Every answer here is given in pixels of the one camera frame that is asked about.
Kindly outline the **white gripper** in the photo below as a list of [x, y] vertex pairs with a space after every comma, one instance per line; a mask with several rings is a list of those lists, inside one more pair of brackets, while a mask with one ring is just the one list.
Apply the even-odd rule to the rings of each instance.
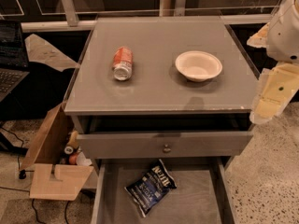
[[261, 72], [249, 115], [253, 124], [264, 124], [279, 116], [299, 91], [299, 65], [294, 64], [299, 63], [299, 0], [286, 0], [247, 44], [266, 47], [267, 55], [278, 61]]

